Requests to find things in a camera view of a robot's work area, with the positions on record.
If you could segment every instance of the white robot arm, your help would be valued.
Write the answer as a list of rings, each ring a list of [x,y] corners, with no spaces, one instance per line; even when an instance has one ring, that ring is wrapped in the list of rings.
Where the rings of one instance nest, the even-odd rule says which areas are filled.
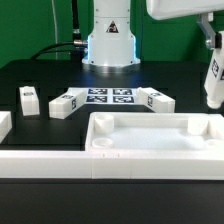
[[[209,12],[223,9],[223,0],[147,0],[149,15],[158,20],[199,14],[198,24],[206,35],[206,45],[214,50],[205,81],[207,103],[213,109],[224,101],[224,32],[214,32]]]
[[[135,36],[130,31],[131,0],[94,0],[94,29],[88,37],[84,68],[107,72],[137,69]],[[155,19],[198,14],[198,24],[206,35],[206,45],[214,50],[205,82],[208,105],[219,108],[224,101],[224,32],[215,33],[209,12],[224,9],[224,0],[146,0]]]

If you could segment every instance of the black table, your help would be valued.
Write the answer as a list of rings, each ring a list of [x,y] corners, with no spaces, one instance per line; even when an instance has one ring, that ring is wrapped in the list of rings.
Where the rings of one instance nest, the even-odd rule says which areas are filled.
[[[0,111],[12,111],[13,129],[0,150],[84,150],[91,112],[150,112],[140,105],[84,105],[65,120],[50,119],[48,102],[69,87],[153,87],[176,100],[177,113],[223,114],[223,107],[206,105],[207,69],[197,62],[144,62],[140,71],[98,74],[71,61],[10,62],[0,70]],[[23,86],[36,87],[40,116],[22,116]],[[0,180],[3,224],[221,224],[223,208],[223,181]]]

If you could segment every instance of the white tray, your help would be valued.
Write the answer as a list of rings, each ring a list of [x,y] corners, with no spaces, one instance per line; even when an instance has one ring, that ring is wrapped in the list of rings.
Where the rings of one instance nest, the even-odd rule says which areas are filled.
[[[93,178],[223,180],[223,140],[221,115],[93,113],[86,151]]]

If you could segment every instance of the small white cube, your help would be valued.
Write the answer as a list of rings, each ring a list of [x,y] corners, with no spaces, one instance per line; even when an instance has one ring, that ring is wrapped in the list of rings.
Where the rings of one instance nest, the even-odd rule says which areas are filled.
[[[23,116],[39,115],[39,100],[35,88],[32,86],[25,86],[19,89]]]
[[[85,103],[85,89],[69,88],[68,91],[49,103],[52,118],[65,119]]]
[[[11,112],[0,112],[0,143],[12,128]]]
[[[156,113],[174,113],[175,100],[153,88],[138,88],[139,102]]]

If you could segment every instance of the green background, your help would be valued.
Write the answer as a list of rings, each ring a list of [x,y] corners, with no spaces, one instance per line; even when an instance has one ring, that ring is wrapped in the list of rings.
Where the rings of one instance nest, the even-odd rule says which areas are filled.
[[[80,28],[87,39],[93,28],[92,0],[79,0]],[[196,24],[196,16],[153,20],[145,0],[132,0],[131,30],[137,38],[137,55],[145,61],[203,61],[211,52]],[[70,0],[55,0],[59,42],[72,40]],[[216,31],[224,30],[224,12],[215,13]],[[11,60],[28,59],[55,43],[51,0],[0,0],[0,67]],[[55,58],[55,55],[42,58]],[[68,59],[59,54],[59,59]]]

